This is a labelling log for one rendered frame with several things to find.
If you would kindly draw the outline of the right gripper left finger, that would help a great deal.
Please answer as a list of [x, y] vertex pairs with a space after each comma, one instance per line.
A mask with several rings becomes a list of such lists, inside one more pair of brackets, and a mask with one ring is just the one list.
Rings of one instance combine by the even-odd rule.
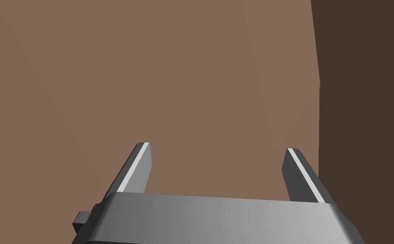
[[150, 143], [139, 142], [133, 148], [104, 198], [115, 192], [144, 193], [151, 168]]

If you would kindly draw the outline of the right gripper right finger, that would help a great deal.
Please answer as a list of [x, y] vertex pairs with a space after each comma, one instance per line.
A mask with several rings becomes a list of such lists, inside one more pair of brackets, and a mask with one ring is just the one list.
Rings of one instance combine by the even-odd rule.
[[286, 149], [281, 171], [290, 201], [336, 205], [299, 149]]

